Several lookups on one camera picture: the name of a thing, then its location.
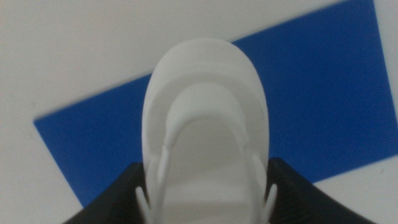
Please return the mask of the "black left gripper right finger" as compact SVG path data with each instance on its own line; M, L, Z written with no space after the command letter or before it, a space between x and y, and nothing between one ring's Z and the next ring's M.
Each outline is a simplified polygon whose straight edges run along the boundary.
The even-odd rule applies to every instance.
M267 190L277 186L271 224L374 224L315 187L281 158L269 160Z

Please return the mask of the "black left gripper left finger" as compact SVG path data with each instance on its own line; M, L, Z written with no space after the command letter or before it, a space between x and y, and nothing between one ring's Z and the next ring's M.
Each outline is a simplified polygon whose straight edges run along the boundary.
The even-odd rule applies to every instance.
M68 219L66 224L142 224L135 189L144 188L144 166L130 164L123 173L88 206Z

